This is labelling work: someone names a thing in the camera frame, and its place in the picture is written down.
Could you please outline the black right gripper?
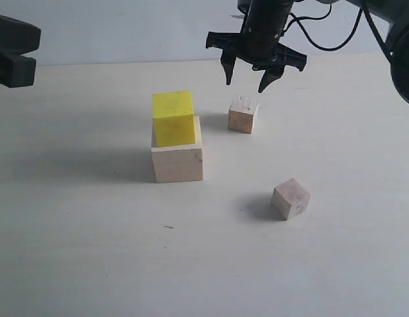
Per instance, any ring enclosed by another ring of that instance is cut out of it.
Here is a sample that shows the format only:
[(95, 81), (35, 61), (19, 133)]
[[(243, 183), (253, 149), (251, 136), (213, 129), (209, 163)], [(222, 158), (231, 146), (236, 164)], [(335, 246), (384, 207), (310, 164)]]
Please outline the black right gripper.
[(289, 0), (238, 1), (237, 8), (244, 14), (241, 30), (208, 33), (205, 46), (222, 50), (220, 63), (228, 86), (237, 57), (264, 71), (258, 93), (283, 76), (285, 65), (304, 70), (307, 56), (280, 43), (293, 4)]

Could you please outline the right robot arm black grey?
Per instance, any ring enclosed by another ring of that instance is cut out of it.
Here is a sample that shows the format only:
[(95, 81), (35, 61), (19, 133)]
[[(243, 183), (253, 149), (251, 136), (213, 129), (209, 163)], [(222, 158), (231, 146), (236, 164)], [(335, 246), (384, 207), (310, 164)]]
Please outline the right robot arm black grey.
[[(222, 51), (221, 65), (226, 83), (232, 81), (234, 65), (241, 59), (262, 71), (258, 91), (263, 92), (272, 82), (280, 79), (287, 66), (303, 71), (307, 57), (280, 43), (286, 31), (306, 17), (292, 13), (294, 0), (238, 1), (237, 9), (243, 14), (241, 30), (209, 32), (207, 48)], [(399, 95), (409, 103), (409, 0), (353, 1), (359, 11), (357, 20), (365, 17), (381, 51), (390, 65), (391, 79)]]

